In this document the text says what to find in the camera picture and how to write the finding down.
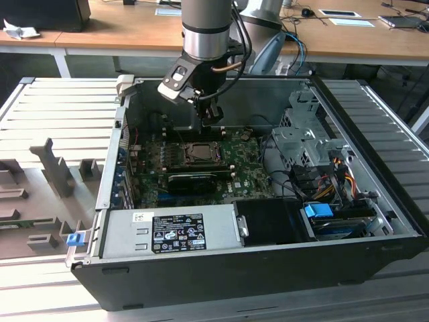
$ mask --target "black plastic cover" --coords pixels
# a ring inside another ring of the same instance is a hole
[[[249,199],[234,202],[235,215],[246,220],[245,246],[294,244],[311,241],[295,199]]]

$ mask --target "floor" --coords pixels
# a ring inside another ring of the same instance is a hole
[[[136,76],[164,76],[175,58],[134,58],[121,57],[123,73]],[[119,73],[113,68],[113,59],[108,56],[68,56],[67,63],[73,77],[117,77]],[[345,75],[344,64],[307,64],[301,74],[312,69],[322,78],[342,79],[352,76],[369,80],[371,87],[395,111],[406,93],[418,80],[424,67],[404,68],[400,66],[351,66]],[[0,54],[0,104],[8,98],[19,80],[24,76],[59,77],[53,57],[48,55]],[[415,103],[428,88],[429,72],[427,72],[399,111],[405,117],[410,106]],[[422,134],[423,140],[429,139],[429,130]]]

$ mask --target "white paper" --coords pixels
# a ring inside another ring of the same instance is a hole
[[[32,38],[38,37],[40,34],[33,27],[17,27],[16,25],[11,25],[6,20],[3,20],[5,27],[3,31],[9,35],[9,37],[21,40],[22,38]]]
[[[351,25],[353,27],[375,27],[371,22],[357,19],[329,18],[335,25]]]
[[[155,15],[169,15],[173,17],[180,17],[182,15],[182,10],[157,8],[155,10]]]

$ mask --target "blue plastic tab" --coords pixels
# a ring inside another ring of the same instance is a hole
[[[85,246],[85,232],[71,233],[67,236],[67,246]]]
[[[332,210],[327,203],[312,203],[304,208],[307,217],[333,217]]]

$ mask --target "power supply label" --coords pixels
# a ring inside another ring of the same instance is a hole
[[[152,233],[155,254],[206,249],[202,213],[154,217]]]

